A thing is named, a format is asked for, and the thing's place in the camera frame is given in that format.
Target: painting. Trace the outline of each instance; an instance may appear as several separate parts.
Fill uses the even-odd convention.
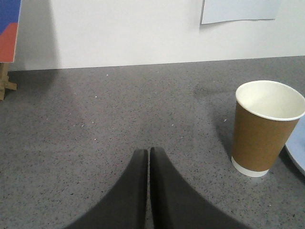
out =
[[[0,62],[14,62],[21,0],[0,0]]]

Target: white wall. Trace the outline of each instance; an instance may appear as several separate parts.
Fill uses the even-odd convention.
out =
[[[23,0],[12,70],[305,55],[305,1],[200,26],[202,0]]]

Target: blue plate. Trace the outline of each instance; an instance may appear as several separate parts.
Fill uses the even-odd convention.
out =
[[[291,160],[305,176],[305,116],[299,120],[288,138],[286,148]]]

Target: white cup base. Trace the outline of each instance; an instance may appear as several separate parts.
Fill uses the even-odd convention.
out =
[[[262,177],[263,175],[265,175],[269,170],[265,170],[265,171],[261,171],[261,172],[257,172],[257,171],[252,171],[249,169],[246,169],[244,167],[242,167],[241,165],[239,165],[233,157],[231,157],[231,161],[233,166],[242,174],[248,176],[248,177]]]

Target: white cup rim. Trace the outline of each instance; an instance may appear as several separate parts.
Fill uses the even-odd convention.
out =
[[[269,120],[275,120],[275,121],[293,121],[293,120],[297,120],[299,118],[301,118],[303,115],[305,115],[305,109],[304,111],[300,114],[300,115],[297,115],[297,116],[294,116],[294,117],[289,117],[289,118],[277,118],[277,117],[272,117],[272,116],[267,116],[267,115],[264,115],[264,114],[260,114],[258,112],[255,112],[255,111],[252,111],[250,109],[248,109],[244,103],[240,100],[240,98],[238,97],[238,92],[245,86],[249,85],[249,84],[253,84],[253,83],[261,83],[261,82],[268,82],[268,83],[274,83],[274,84],[280,84],[286,88],[288,88],[289,90],[293,91],[301,100],[303,100],[303,103],[304,103],[304,107],[305,107],[305,98],[294,88],[286,85],[286,84],[283,84],[283,83],[280,83],[280,82],[277,82],[277,81],[271,81],[271,80],[257,80],[257,81],[250,81],[250,82],[247,82],[247,83],[244,83],[242,85],[240,85],[236,92],[235,92],[235,97],[236,97],[236,100],[237,102],[239,103],[240,106],[242,106],[245,110],[247,110],[248,112],[256,115],[256,116],[259,116],[259,117],[262,117],[262,118],[265,118],[265,119],[269,119]]]

